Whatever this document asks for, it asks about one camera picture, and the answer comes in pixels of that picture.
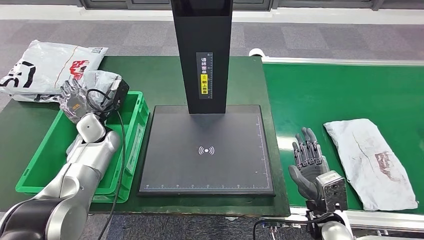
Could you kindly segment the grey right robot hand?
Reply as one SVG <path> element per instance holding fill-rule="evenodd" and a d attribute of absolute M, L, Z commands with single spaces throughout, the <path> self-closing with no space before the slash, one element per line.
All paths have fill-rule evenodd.
<path fill-rule="evenodd" d="M 326 157 L 311 128 L 302 127 L 292 143 L 294 165 L 288 167 L 289 175 L 298 192 L 307 200 L 320 200 L 322 194 L 317 186 L 317 177 L 330 171 Z"/>

